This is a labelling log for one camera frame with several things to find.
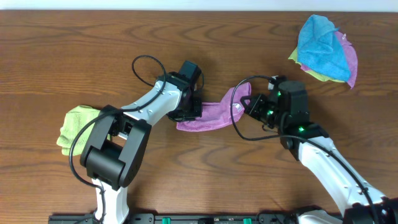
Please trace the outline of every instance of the purple cloth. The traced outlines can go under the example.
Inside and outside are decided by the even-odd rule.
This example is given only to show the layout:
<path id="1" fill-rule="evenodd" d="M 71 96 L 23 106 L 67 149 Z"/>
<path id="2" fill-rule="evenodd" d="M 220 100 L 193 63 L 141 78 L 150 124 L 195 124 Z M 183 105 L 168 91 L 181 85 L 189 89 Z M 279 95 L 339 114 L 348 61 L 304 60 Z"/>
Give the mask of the purple cloth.
<path id="1" fill-rule="evenodd" d="M 220 129 L 232 124 L 229 105 L 233 90 L 234 88 L 230 88 L 219 103 L 202 103 L 203 111 L 201 118 L 196 118 L 194 121 L 178 122 L 177 129 L 181 131 L 200 132 Z M 236 90 L 232 109 L 235 122 L 239 121 L 244 112 L 244 108 L 240 103 L 241 97 L 249 96 L 250 94 L 250 83 L 242 84 Z"/>
<path id="2" fill-rule="evenodd" d="M 348 42 L 347 37 L 344 37 L 344 34 L 341 32 L 336 31 L 335 36 L 337 37 L 337 40 L 343 47 L 344 55 L 347 60 L 348 68 L 349 71 L 351 72 L 351 76 L 349 77 L 347 84 L 352 88 L 354 88 L 355 81 L 356 81 L 356 76 L 358 73 L 358 58 L 356 56 L 356 52 L 353 46 L 351 46 L 351 43 Z M 311 70 L 310 67 L 302 64 L 301 69 L 306 72 Z"/>

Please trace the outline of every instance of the wood grain surface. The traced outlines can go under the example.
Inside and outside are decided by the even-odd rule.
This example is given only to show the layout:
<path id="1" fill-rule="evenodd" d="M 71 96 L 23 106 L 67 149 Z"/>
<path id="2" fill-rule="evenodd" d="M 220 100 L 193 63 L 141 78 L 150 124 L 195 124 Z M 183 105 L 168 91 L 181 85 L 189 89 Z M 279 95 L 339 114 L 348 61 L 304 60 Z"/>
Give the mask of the wood grain surface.
<path id="1" fill-rule="evenodd" d="M 45 223 L 53 213 L 96 208 L 94 189 L 74 178 L 56 145 L 59 130 L 77 105 L 121 107 L 148 92 L 131 72 L 140 54 L 156 56 L 168 71 L 184 60 L 197 63 L 206 78 L 205 101 L 220 101 L 248 75 L 303 81 L 312 120 L 369 183 L 397 197 L 398 14 L 319 13 L 356 49 L 353 90 L 320 82 L 287 59 L 312 14 L 1 11 L 0 223 Z M 137 70 L 146 80 L 160 74 L 149 60 Z M 267 93 L 263 80 L 252 86 Z M 238 126 L 246 136 L 266 134 L 247 116 Z M 152 128 L 128 202 L 132 210 L 159 213 L 257 213 L 313 204 L 338 211 L 279 140 L 243 141 L 232 126 L 187 133 L 167 118 Z"/>

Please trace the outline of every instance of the yellow cloth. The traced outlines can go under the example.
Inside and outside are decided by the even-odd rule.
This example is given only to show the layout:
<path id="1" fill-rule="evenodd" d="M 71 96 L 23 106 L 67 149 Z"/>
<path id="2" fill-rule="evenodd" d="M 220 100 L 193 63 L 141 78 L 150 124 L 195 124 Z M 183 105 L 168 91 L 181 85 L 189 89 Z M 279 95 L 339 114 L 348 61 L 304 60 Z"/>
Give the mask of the yellow cloth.
<path id="1" fill-rule="evenodd" d="M 297 61 L 297 48 L 294 49 L 294 51 L 290 55 L 289 59 L 292 59 L 295 63 L 301 65 L 301 63 Z M 305 72 L 307 72 L 308 74 L 312 75 L 313 77 L 315 77 L 319 81 L 326 82 L 326 81 L 330 80 L 330 81 L 333 81 L 333 82 L 344 82 L 344 81 L 341 81 L 341 80 L 332 79 L 332 78 L 330 78 L 330 77 L 328 77 L 326 75 L 322 75 L 321 73 L 318 73 L 318 72 L 316 72 L 314 70 L 309 70 L 309 71 L 305 71 Z"/>
<path id="2" fill-rule="evenodd" d="M 89 121 L 96 118 L 99 113 L 99 110 L 85 105 L 77 106 L 67 112 L 61 128 L 61 135 L 57 140 L 57 145 L 62 147 L 63 155 L 69 156 L 70 146 L 72 145 L 76 135 Z M 80 155 L 83 152 L 88 136 L 90 136 L 93 127 L 94 124 L 87 128 L 87 130 L 80 136 L 73 150 L 74 156 Z"/>

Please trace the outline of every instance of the blue towel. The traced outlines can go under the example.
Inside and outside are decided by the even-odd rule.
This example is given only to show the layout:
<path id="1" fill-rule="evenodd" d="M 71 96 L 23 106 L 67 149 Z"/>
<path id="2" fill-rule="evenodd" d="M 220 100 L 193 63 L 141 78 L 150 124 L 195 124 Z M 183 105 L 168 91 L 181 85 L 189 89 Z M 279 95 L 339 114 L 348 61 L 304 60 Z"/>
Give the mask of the blue towel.
<path id="1" fill-rule="evenodd" d="M 298 35 L 297 61 L 312 70 L 337 80 L 351 76 L 335 25 L 324 16 L 312 15 Z"/>

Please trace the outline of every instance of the black cable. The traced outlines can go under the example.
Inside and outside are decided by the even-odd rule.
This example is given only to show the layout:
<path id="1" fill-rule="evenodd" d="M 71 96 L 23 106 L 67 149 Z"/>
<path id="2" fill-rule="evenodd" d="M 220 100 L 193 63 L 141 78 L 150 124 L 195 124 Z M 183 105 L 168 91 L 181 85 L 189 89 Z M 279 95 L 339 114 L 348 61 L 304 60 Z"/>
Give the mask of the black cable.
<path id="1" fill-rule="evenodd" d="M 151 86 L 151 87 L 154 87 L 153 84 L 150 84 L 150 83 L 146 82 L 145 80 L 143 80 L 143 79 L 137 74 L 136 69 L 134 68 L 134 64 L 135 64 L 136 61 L 137 61 L 138 59 L 140 59 L 140 58 L 151 58 L 151 59 L 155 60 L 155 62 L 157 62 L 157 63 L 162 67 L 162 69 L 164 69 L 164 66 L 162 65 L 162 63 L 161 63 L 159 60 L 157 60 L 155 57 L 153 57 L 153 56 L 151 56 L 151 55 L 140 55 L 140 56 L 136 57 L 136 58 L 131 62 L 131 70 L 132 70 L 132 72 L 135 74 L 135 76 L 136 76 L 141 82 L 145 83 L 146 85 L 149 85 L 149 86 Z"/>
<path id="2" fill-rule="evenodd" d="M 266 129 L 266 125 L 265 125 L 265 124 L 263 124 L 263 125 L 261 126 L 261 128 L 262 128 L 262 130 L 265 131 L 265 132 L 278 133 L 277 131 L 273 131 L 273 130 L 270 130 L 270 129 Z"/>
<path id="3" fill-rule="evenodd" d="M 73 165 L 73 150 L 75 149 L 76 143 L 77 143 L 77 141 L 79 140 L 80 136 L 86 131 L 86 129 L 87 129 L 88 127 L 90 127 L 90 126 L 91 126 L 92 124 L 94 124 L 95 122 L 97 122 L 97 121 L 99 121 L 99 120 L 101 120 L 101 119 L 103 119 L 103 118 L 105 118 L 105 117 L 107 117 L 107 116 L 110 116 L 110 115 L 122 114 L 122 113 L 124 113 L 124 112 L 139 111 L 139 110 L 145 108 L 146 106 L 148 106 L 149 104 L 151 104 L 151 103 L 163 92 L 163 89 L 164 89 L 164 87 L 166 86 L 167 72 L 166 72 L 166 69 L 164 68 L 163 64 L 162 64 L 159 60 L 157 60 L 155 57 L 150 56 L 150 55 L 140 55 L 140 56 L 136 57 L 136 58 L 132 61 L 132 68 L 133 68 L 134 74 L 136 74 L 136 72 L 134 71 L 134 63 L 135 63 L 139 58 L 144 58 L 144 57 L 148 57 L 148 58 L 151 58 L 151 59 L 155 60 L 155 61 L 160 65 L 160 67 L 161 67 L 162 70 L 163 70 L 163 73 L 164 73 L 164 80 L 163 80 L 163 85 L 162 85 L 162 87 L 160 88 L 160 91 L 158 91 L 158 92 L 155 94 L 154 97 L 152 97 L 148 102 L 144 103 L 142 106 L 137 106 L 136 108 L 132 108 L 132 109 L 117 109 L 117 110 L 112 110 L 112 111 L 103 113 L 103 114 L 99 115 L 98 117 L 92 119 L 92 120 L 89 121 L 86 125 L 84 125 L 84 127 L 78 132 L 78 134 L 76 135 L 75 139 L 74 139 L 73 142 L 72 142 L 72 145 L 70 146 L 70 152 L 69 152 L 69 166 L 70 166 L 70 170 L 72 171 L 72 174 L 73 174 L 80 182 L 82 182 L 83 184 L 85 184 L 85 185 L 87 185 L 87 186 L 90 186 L 90 187 L 98 188 L 99 191 L 100 191 L 100 194 L 101 194 L 101 201 L 102 201 L 102 204 L 103 204 L 103 209 L 102 209 L 101 218 L 100 218 L 99 220 L 97 220 L 99 223 L 102 223 L 103 220 L 104 220 L 104 218 L 105 218 L 105 206 L 106 206 L 106 205 L 105 205 L 105 197 L 104 197 L 104 193 L 105 193 L 104 188 L 103 188 L 102 186 L 100 186 L 100 185 L 96 185 L 96 184 L 93 184 L 93 183 L 91 183 L 91 182 L 88 182 L 87 180 L 85 180 L 85 179 L 83 179 L 81 176 L 79 176 L 79 174 L 78 174 L 78 173 L 76 172 L 76 170 L 75 170 L 75 166 Z"/>
<path id="4" fill-rule="evenodd" d="M 239 131 L 238 127 L 236 126 L 236 123 L 235 123 L 235 120 L 234 120 L 234 116 L 233 116 L 233 112 L 232 112 L 233 100 L 234 100 L 235 92 L 236 92 L 236 90 L 238 89 L 238 87 L 239 87 L 240 85 L 242 85 L 244 82 L 246 82 L 246 81 L 248 81 L 248 80 L 250 80 L 250 79 L 253 79 L 253 78 L 265 78 L 265 79 L 267 79 L 270 83 L 273 82 L 273 79 L 272 79 L 271 77 L 267 77 L 267 76 L 264 76 L 264 75 L 253 75 L 253 76 L 250 76 L 250 77 L 245 78 L 244 80 L 242 80 L 241 82 L 239 82 L 238 85 L 236 85 L 236 87 L 234 88 L 234 90 L 233 90 L 233 92 L 232 92 L 231 103 L 230 103 L 230 105 L 229 105 L 229 112 L 230 112 L 230 114 L 231 114 L 231 121 L 232 121 L 232 125 L 234 126 L 234 129 L 235 129 L 236 133 L 237 133 L 242 139 L 247 140 L 247 141 L 259 141 L 259 140 L 266 140 L 266 139 L 273 139 L 273 138 L 292 138 L 292 139 L 298 139 L 299 141 L 307 142 L 307 143 L 309 143 L 309 144 L 311 144 L 311 145 L 313 145 L 313 146 L 319 148 L 319 149 L 322 150 L 323 152 L 327 153 L 330 157 L 334 158 L 335 161 L 337 161 L 337 162 L 344 168 L 344 170 L 346 170 L 347 173 L 348 173 L 348 174 L 354 179 L 354 181 L 357 183 L 358 187 L 361 189 L 362 193 L 363 193 L 363 194 L 365 195 L 365 197 L 366 197 L 366 200 L 368 201 L 368 204 L 369 204 L 369 207 L 370 207 L 370 209 L 371 209 L 372 216 L 373 216 L 373 221 L 374 221 L 374 223 L 375 223 L 375 224 L 379 224 L 380 218 L 379 218 L 379 216 L 378 216 L 378 214 L 377 214 L 377 212 L 376 212 L 376 208 L 374 207 L 374 204 L 373 204 L 373 202 L 372 202 L 372 199 L 370 198 L 370 196 L 369 196 L 369 194 L 368 194 L 368 188 L 365 188 L 365 187 L 363 186 L 363 184 L 362 184 L 361 181 L 356 177 L 356 175 L 346 166 L 346 164 L 344 164 L 337 156 L 335 156 L 333 152 L 327 150 L 327 149 L 324 148 L 323 146 L 321 146 L 321 145 L 319 145 L 319 144 L 317 144 L 317 143 L 315 143 L 315 142 L 313 142 L 313 141 L 311 141 L 311 140 L 305 139 L 305 138 L 300 137 L 300 136 L 293 136 L 293 135 L 290 135 L 290 134 L 278 134 L 278 135 L 264 136 L 264 137 L 259 137 L 259 138 L 247 138 L 247 137 L 244 137 L 244 136 L 242 135 L 242 133 Z"/>

